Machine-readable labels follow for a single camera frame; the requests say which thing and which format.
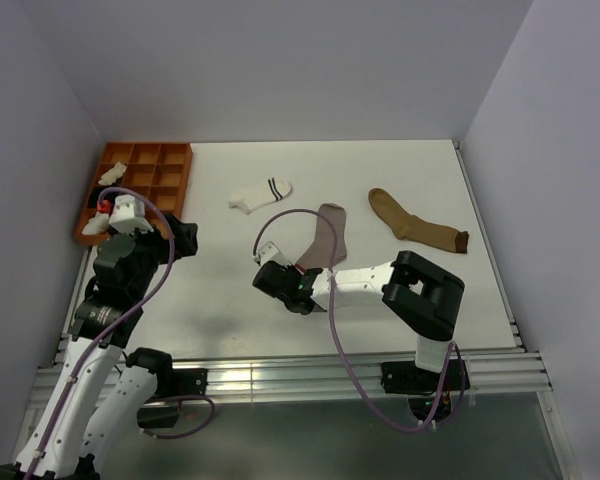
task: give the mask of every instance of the black bracket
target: black bracket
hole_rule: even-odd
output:
[[[207,377],[209,370],[206,368],[183,368],[171,370],[169,386],[166,390],[156,395],[153,400],[177,397],[180,395],[204,395],[207,391]],[[180,418],[178,405],[161,407],[143,407],[138,410],[136,419],[140,428],[173,428]]]
[[[380,385],[384,393],[399,395],[432,395],[438,387],[440,375],[416,367],[414,360],[404,362],[384,362],[381,364],[382,380]],[[446,381],[449,382],[451,391],[462,388],[462,375],[460,362],[457,359],[449,360]],[[471,388],[467,367],[462,362],[465,371],[465,390]]]
[[[382,301],[418,335],[438,342],[453,338],[464,282],[417,253],[399,252]],[[411,289],[422,282],[421,293]]]
[[[279,265],[270,260],[260,267],[252,285],[280,300],[290,312],[308,315],[316,308],[311,300],[312,285],[321,272],[321,268],[314,268],[303,275],[294,266]]]

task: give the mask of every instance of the tan sock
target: tan sock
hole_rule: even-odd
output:
[[[381,188],[369,191],[371,208],[400,240],[413,240],[452,253],[467,253],[469,233],[411,215]]]

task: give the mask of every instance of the cable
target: cable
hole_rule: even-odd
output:
[[[358,393],[360,394],[360,396],[362,397],[364,402],[367,404],[367,407],[369,407],[369,409],[373,413],[375,413],[383,422],[385,422],[387,425],[389,425],[394,430],[397,430],[397,431],[403,432],[403,433],[419,433],[419,432],[423,431],[424,429],[426,429],[429,426],[429,424],[433,420],[433,417],[436,414],[436,411],[438,410],[438,405],[440,403],[440,398],[442,397],[442,392],[444,389],[444,382],[445,382],[445,377],[447,375],[447,368],[449,367],[449,360],[451,358],[451,352],[453,352],[454,349],[456,351],[456,355],[458,356],[458,360],[462,364],[462,356],[460,355],[460,349],[458,348],[458,345],[456,345],[456,343],[453,341],[449,343],[447,355],[445,356],[444,364],[442,366],[442,371],[440,372],[440,378],[438,379],[438,387],[436,389],[436,396],[433,401],[431,410],[429,411],[429,415],[427,415],[427,418],[425,419],[425,421],[422,424],[418,425],[417,427],[405,427],[403,425],[400,425],[399,423],[394,422],[389,417],[387,417],[376,406],[376,404],[373,402],[373,400],[371,400],[371,398],[369,398],[369,396],[367,395],[367,392],[364,390],[364,387],[360,383],[360,380],[358,379],[355,372],[353,371],[353,367],[351,366],[351,363],[349,362],[349,359],[347,358],[347,354],[344,352],[344,349],[342,348],[342,344],[340,342],[340,337],[338,336],[338,331],[336,329],[335,308],[336,308],[337,284],[336,284],[335,275],[333,273],[333,266],[335,264],[336,252],[338,250],[338,237],[337,237],[337,233],[336,233],[336,228],[333,225],[333,223],[331,222],[331,220],[329,220],[329,218],[327,218],[325,215],[322,215],[319,212],[316,212],[314,210],[305,209],[305,208],[294,208],[291,210],[285,210],[284,212],[278,213],[277,215],[274,215],[273,217],[271,217],[260,229],[260,232],[258,233],[258,236],[256,237],[256,241],[253,245],[253,256],[255,257],[257,255],[258,244],[260,243],[260,240],[262,239],[262,235],[264,234],[265,230],[269,227],[269,225],[271,225],[278,218],[285,216],[285,215],[289,215],[291,213],[308,213],[310,215],[315,215],[316,217],[319,217],[322,220],[324,220],[324,222],[327,224],[329,229],[331,229],[331,233],[333,234],[333,247],[331,249],[331,255],[329,256],[329,265],[327,267],[328,272],[329,272],[329,282],[330,282],[330,287],[331,287],[330,291],[329,291],[329,312],[328,312],[329,313],[329,327],[331,329],[331,336],[333,338],[333,343],[335,343],[335,345],[336,345],[336,350],[338,351],[338,355],[340,356],[342,365],[344,366],[345,370],[347,371],[347,375],[351,379],[353,386],[356,388],[356,390],[358,391]],[[445,418],[444,420],[441,420],[440,422],[438,422],[438,425],[448,422],[451,418],[453,418],[453,416],[459,410],[460,404],[462,403],[462,399],[464,398],[464,391],[466,388],[466,384],[465,384],[464,368],[461,368],[460,371],[461,371],[461,377],[462,377],[462,386],[460,388],[460,396],[458,397],[458,403],[457,403],[456,407],[453,409],[453,411],[449,414],[449,416],[447,418]]]
[[[114,192],[131,195],[131,196],[137,198],[138,200],[140,200],[147,207],[149,207],[151,210],[154,211],[154,213],[158,216],[158,219],[162,222],[162,224],[164,225],[164,227],[167,231],[167,236],[168,236],[167,240],[169,242],[169,258],[167,260],[167,267],[164,271],[164,274],[162,275],[162,278],[160,278],[160,280],[158,281],[156,286],[147,295],[145,295],[145,297],[142,300],[140,300],[133,307],[131,307],[129,310],[127,310],[122,315],[120,315],[120,317],[115,322],[113,322],[111,325],[109,325],[107,328],[105,328],[100,333],[100,335],[98,335],[96,338],[94,338],[93,341],[89,344],[89,346],[85,349],[85,351],[82,353],[80,358],[78,358],[78,361],[76,362],[75,366],[73,367],[73,370],[71,371],[71,377],[73,377],[74,379],[78,378],[78,374],[80,373],[80,370],[82,369],[84,363],[87,361],[87,358],[89,357],[91,352],[93,352],[93,350],[95,350],[95,348],[100,344],[100,342],[103,339],[105,339],[107,336],[109,336],[109,334],[111,334],[111,332],[113,332],[116,328],[118,328],[122,323],[127,321],[127,319],[131,315],[133,315],[135,312],[137,312],[138,309],[140,309],[144,304],[146,304],[149,300],[151,300],[156,293],[158,293],[158,290],[160,290],[162,288],[162,285],[164,285],[164,282],[167,280],[167,277],[171,273],[171,268],[173,267],[173,262],[174,262],[174,258],[175,258],[176,248],[175,248],[175,242],[173,239],[173,231],[171,230],[171,226],[169,225],[169,222],[167,222],[167,219],[165,218],[163,213],[158,209],[158,207],[156,207],[153,203],[151,203],[148,199],[146,199],[142,195],[139,195],[132,190],[129,190],[127,188],[122,188],[122,187],[105,188],[104,190],[102,190],[100,192],[100,195],[98,195],[98,203],[102,203],[102,201],[106,195],[108,195],[110,193],[114,193]],[[40,443],[38,444],[38,449],[37,449],[37,452],[39,454],[31,461],[31,464],[29,465],[29,468],[27,469],[27,473],[24,476],[24,480],[30,480],[33,477],[33,474],[35,473],[36,468],[38,468],[38,463],[40,463],[40,459],[42,458],[42,453],[44,452],[45,448],[47,447],[47,444],[49,443],[49,440],[51,439],[53,430],[54,430],[56,424],[58,423],[58,419],[60,418],[62,409],[64,408],[65,404],[67,403],[67,399],[69,398],[69,393],[71,392],[71,389],[73,388],[75,383],[76,383],[75,381],[67,382],[64,389],[62,390],[62,393],[60,394],[60,397],[58,398],[58,402],[56,403],[56,406],[53,408],[53,412],[51,413],[51,417],[49,418],[49,423],[47,424],[47,427],[45,428],[42,436],[40,437]]]
[[[160,398],[156,401],[180,403],[180,402],[186,402],[189,400],[204,400],[211,407],[211,410],[209,411],[209,415],[207,415],[207,418],[205,418],[204,422],[202,422],[196,428],[189,430],[188,432],[177,433],[175,435],[161,435],[159,433],[155,433],[150,430],[142,430],[142,433],[149,435],[150,437],[157,438],[158,440],[179,440],[181,438],[189,437],[189,436],[193,435],[194,433],[197,433],[200,430],[202,430],[204,427],[206,427],[207,425],[209,425],[211,423],[211,420],[213,420],[213,416],[216,413],[216,404],[213,403],[213,400],[211,400],[206,395],[180,395],[178,397]]]

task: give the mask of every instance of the metal frame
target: metal frame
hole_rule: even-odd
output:
[[[467,369],[472,382],[472,389],[468,398],[469,405],[475,405],[475,397],[480,394],[536,392],[563,478],[581,480],[582,475],[558,414],[552,393],[553,389],[542,357],[539,353],[527,352],[520,338],[519,329],[504,290],[502,278],[467,175],[460,147],[458,142],[454,142],[456,156],[485,240],[489,259],[517,346],[512,349],[463,352],[463,358],[467,360]],[[89,250],[83,255],[65,320],[63,330],[65,332],[68,330],[73,312],[80,298],[80,292],[86,281],[89,255]],[[41,368],[38,371],[15,446],[14,458],[40,421],[53,387],[59,378],[68,342],[68,337],[63,335],[58,345],[55,364],[49,368]],[[351,355],[349,358],[369,396],[383,398],[388,397],[388,395],[380,387],[380,364],[385,361],[413,360],[414,355],[378,353]],[[359,398],[342,367],[340,358],[336,355],[230,360],[178,360],[174,362],[174,368],[176,369],[201,367],[209,370],[209,383],[206,393],[216,403],[297,402]],[[113,370],[100,393],[98,405],[111,393],[118,377],[119,373]]]

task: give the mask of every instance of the white table surface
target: white table surface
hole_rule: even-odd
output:
[[[335,353],[326,314],[303,317],[251,286],[255,237],[271,216],[333,202],[347,211],[347,259],[338,269],[393,260],[413,250],[466,284],[455,339],[463,349],[515,347],[486,246],[449,140],[192,144],[193,164],[182,220],[199,225],[198,255],[178,261],[145,307],[128,345],[174,358],[247,358]],[[250,215],[228,208],[238,188],[276,176],[293,184],[286,199]],[[469,253],[452,254],[397,240],[373,213],[367,193],[386,189],[428,221],[470,233]],[[311,244],[316,219],[294,214],[274,223],[272,240],[292,261]],[[93,270],[91,262],[87,274]],[[161,267],[154,278],[164,271]],[[336,311],[347,352],[415,350],[415,334],[384,304]]]

